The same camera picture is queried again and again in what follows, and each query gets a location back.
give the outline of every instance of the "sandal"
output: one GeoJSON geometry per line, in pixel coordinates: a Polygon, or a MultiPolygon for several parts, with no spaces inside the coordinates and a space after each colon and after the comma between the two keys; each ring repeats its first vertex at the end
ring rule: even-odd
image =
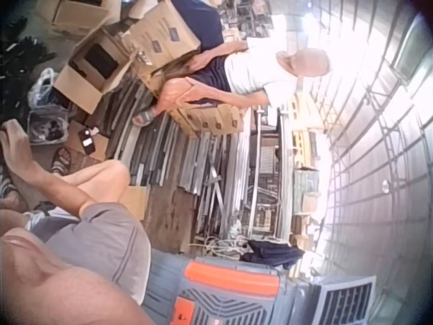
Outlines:
{"type": "Polygon", "coordinates": [[[0,198],[5,198],[10,192],[17,192],[6,166],[0,165],[0,198]]]}
{"type": "Polygon", "coordinates": [[[155,115],[149,108],[144,108],[143,110],[140,110],[134,117],[133,117],[133,123],[134,125],[137,125],[138,127],[146,127],[150,123],[152,123],[155,119],[155,115]]]}
{"type": "Polygon", "coordinates": [[[25,199],[12,183],[6,166],[0,165],[0,209],[24,213],[28,211],[25,199]]]}
{"type": "Polygon", "coordinates": [[[50,171],[53,174],[57,173],[60,176],[66,176],[70,172],[71,162],[69,150],[65,147],[58,148],[54,153],[50,171]]]}

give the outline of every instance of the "hand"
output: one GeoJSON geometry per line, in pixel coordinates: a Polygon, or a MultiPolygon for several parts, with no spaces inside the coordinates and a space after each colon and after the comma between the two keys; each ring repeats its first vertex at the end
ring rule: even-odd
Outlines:
{"type": "Polygon", "coordinates": [[[205,51],[201,54],[194,56],[190,61],[186,63],[187,67],[191,72],[199,71],[209,64],[214,58],[211,51],[205,51]]]}
{"type": "Polygon", "coordinates": [[[27,134],[17,120],[10,120],[1,126],[0,142],[6,165],[24,181],[35,177],[35,161],[27,134]]]}
{"type": "Polygon", "coordinates": [[[176,99],[177,105],[182,106],[182,103],[192,102],[202,98],[212,98],[210,95],[212,87],[209,87],[189,77],[186,77],[186,80],[191,84],[192,87],[176,99]]]}

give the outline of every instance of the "plastic bag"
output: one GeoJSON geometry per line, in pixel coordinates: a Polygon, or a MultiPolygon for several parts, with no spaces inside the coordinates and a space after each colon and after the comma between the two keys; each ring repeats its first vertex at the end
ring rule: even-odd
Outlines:
{"type": "Polygon", "coordinates": [[[61,106],[31,110],[27,121],[32,145],[60,144],[68,139],[68,111],[61,106]]]}
{"type": "Polygon", "coordinates": [[[42,71],[39,79],[27,94],[28,105],[32,110],[50,105],[49,94],[57,75],[52,68],[46,68],[42,71]]]}

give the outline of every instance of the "gray shorts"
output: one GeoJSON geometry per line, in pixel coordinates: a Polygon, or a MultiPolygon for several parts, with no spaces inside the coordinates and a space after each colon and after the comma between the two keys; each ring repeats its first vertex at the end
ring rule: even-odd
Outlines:
{"type": "Polygon", "coordinates": [[[150,241],[142,225],[118,203],[87,207],[81,219],[56,207],[26,213],[26,229],[62,261],[115,283],[139,305],[150,269],[150,241]]]}

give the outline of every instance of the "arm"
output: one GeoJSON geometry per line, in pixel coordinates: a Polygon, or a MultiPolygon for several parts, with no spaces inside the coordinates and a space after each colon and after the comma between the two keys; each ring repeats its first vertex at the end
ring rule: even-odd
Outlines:
{"type": "Polygon", "coordinates": [[[236,52],[243,52],[248,49],[247,42],[244,41],[234,41],[223,43],[214,49],[209,49],[201,54],[194,56],[186,65],[188,66],[190,72],[195,72],[203,69],[209,64],[212,59],[218,56],[226,56],[236,52]]]}
{"type": "Polygon", "coordinates": [[[248,44],[245,41],[233,41],[221,44],[214,49],[209,49],[206,52],[209,52],[212,58],[216,58],[217,56],[226,56],[229,54],[243,52],[248,49],[248,44]]]}
{"type": "Polygon", "coordinates": [[[176,103],[180,106],[182,106],[182,103],[200,100],[202,98],[218,100],[239,108],[256,108],[260,105],[269,104],[269,98],[265,90],[255,91],[248,95],[240,95],[238,93],[229,93],[207,86],[189,77],[186,78],[186,81],[188,81],[192,87],[176,99],[176,103]]]}
{"type": "Polygon", "coordinates": [[[10,170],[38,189],[55,205],[74,216],[80,216],[86,207],[95,204],[94,199],[82,190],[44,171],[33,160],[28,136],[17,120],[10,120],[3,124],[0,142],[10,170]]]}
{"type": "Polygon", "coordinates": [[[209,96],[206,96],[207,98],[219,100],[220,102],[239,108],[257,108],[257,106],[269,104],[268,96],[264,90],[255,91],[248,95],[239,95],[237,93],[227,93],[226,91],[221,91],[215,88],[212,89],[214,90],[212,90],[212,93],[210,93],[209,96]]]}

